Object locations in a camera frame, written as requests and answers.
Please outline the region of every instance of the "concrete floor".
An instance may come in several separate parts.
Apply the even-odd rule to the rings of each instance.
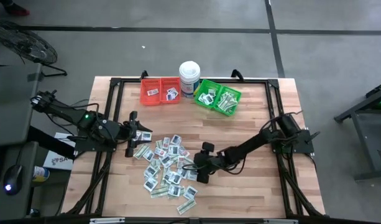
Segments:
[[[381,30],[381,0],[270,0],[276,28]],[[263,0],[16,0],[26,18],[0,19],[22,25],[268,29]],[[68,77],[45,79],[41,90],[58,90],[60,100],[89,97],[96,75],[177,75],[185,60],[200,64],[203,76],[278,77],[270,34],[48,32],[38,35],[58,52],[55,66]],[[285,77],[295,78],[306,124],[321,131],[314,140],[326,213],[336,218],[381,222],[381,181],[355,183],[369,167],[353,124],[333,117],[381,84],[381,36],[278,35]],[[21,64],[0,46],[0,63]],[[44,115],[33,123],[58,131]],[[62,186],[44,189],[43,215],[53,215]]]

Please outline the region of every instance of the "white container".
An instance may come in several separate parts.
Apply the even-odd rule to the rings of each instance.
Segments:
[[[194,61],[183,62],[179,67],[180,89],[184,97],[193,97],[200,84],[200,66]]]

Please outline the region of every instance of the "green tray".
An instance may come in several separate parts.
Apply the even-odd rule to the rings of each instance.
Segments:
[[[216,111],[219,111],[221,112],[222,114],[226,114],[228,116],[232,116],[234,115],[234,113],[236,112],[236,108],[237,108],[237,105],[233,108],[231,108],[228,112],[224,111],[224,110],[221,110],[219,107],[218,107],[218,102],[221,100],[221,95],[225,92],[229,92],[229,93],[233,93],[234,94],[234,97],[235,99],[237,100],[237,102],[240,102],[240,98],[241,98],[241,92],[237,91],[237,90],[233,90],[232,88],[229,88],[227,86],[222,86],[221,88],[221,91],[219,91],[218,95],[216,96],[215,100],[214,100],[214,109]]]
[[[216,100],[218,99],[218,94],[219,94],[219,91],[221,90],[222,88],[222,85],[218,84],[218,83],[215,83],[215,82],[211,82],[209,80],[203,80],[203,82],[201,83],[200,85],[200,88],[198,89],[197,91],[197,95],[195,97],[195,101],[198,105],[201,105],[201,106],[205,106],[207,107],[208,109],[211,109],[212,107],[214,107],[215,103],[216,103]],[[214,98],[214,102],[211,103],[210,105],[206,105],[205,103],[201,102],[198,100],[198,98],[200,97],[200,95],[202,93],[205,93],[205,94],[208,94],[208,90],[209,89],[214,89],[215,90],[215,94],[217,96],[215,96]]]

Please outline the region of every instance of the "wooden tabletop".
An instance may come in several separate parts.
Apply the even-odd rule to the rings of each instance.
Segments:
[[[106,104],[110,79],[111,77],[95,77],[90,96],[90,103],[99,103],[99,111],[102,112]],[[284,112],[300,111],[294,79],[278,80]],[[178,134],[182,137],[183,146],[190,151],[190,158],[200,151],[204,141],[215,144],[216,151],[236,146],[256,135],[260,127],[267,122],[269,119],[267,100],[263,85],[227,84],[227,86],[242,92],[236,113],[231,117],[201,107],[188,98],[181,98],[181,102],[175,105],[144,106],[139,102],[140,83],[126,83],[119,121],[128,120],[131,111],[138,111],[138,120],[153,130],[150,145],[152,149],[155,147],[155,141]],[[110,119],[114,112],[116,95],[117,90],[113,97]],[[301,114],[296,115],[295,119],[301,128],[305,127]],[[177,206],[185,203],[186,199],[150,198],[150,193],[143,187],[143,171],[149,163],[143,158],[137,160],[134,157],[124,157],[125,148],[126,144],[120,145],[112,157],[103,216],[180,217]],[[62,212],[71,209],[89,186],[94,157],[94,152],[86,152],[74,162]],[[302,154],[295,154],[293,157],[300,189],[316,209],[324,213],[313,163],[310,158]],[[195,198],[197,205],[184,213],[183,217],[285,217],[277,161],[269,145],[247,156],[245,168],[240,175],[230,175],[219,170],[210,176],[208,184],[183,180],[181,185],[185,187],[191,185],[198,190]],[[93,210],[96,208],[98,192],[99,188],[96,189]],[[296,212],[291,190],[289,194],[291,207]]]

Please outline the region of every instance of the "person's foot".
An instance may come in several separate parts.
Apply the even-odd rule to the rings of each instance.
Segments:
[[[28,16],[30,11],[18,6],[17,4],[11,4],[10,6],[4,6],[5,11],[13,16]]]

